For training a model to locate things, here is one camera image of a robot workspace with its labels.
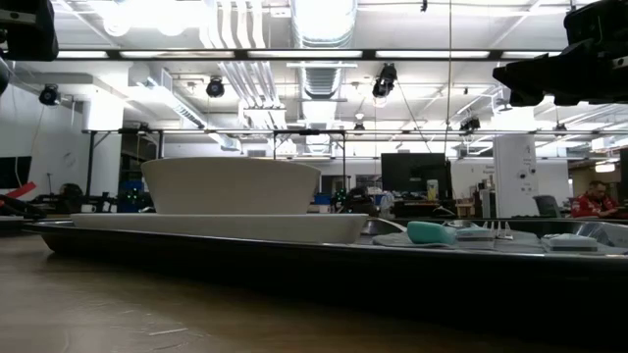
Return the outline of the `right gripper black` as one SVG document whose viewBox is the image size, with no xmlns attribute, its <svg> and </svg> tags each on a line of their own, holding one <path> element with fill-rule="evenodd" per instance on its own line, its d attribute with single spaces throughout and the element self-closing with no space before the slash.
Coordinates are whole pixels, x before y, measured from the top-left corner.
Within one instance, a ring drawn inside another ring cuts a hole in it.
<svg viewBox="0 0 628 353">
<path fill-rule="evenodd" d="M 589 103 L 627 102 L 627 29 L 609 35 L 598 35 L 585 41 L 590 65 Z M 582 101 L 582 43 L 570 44 L 558 55 L 549 53 L 539 61 L 518 61 L 493 69 L 493 78 L 510 90 L 511 106 L 537 106 L 545 94 L 553 96 L 555 105 L 577 105 Z"/>
</svg>

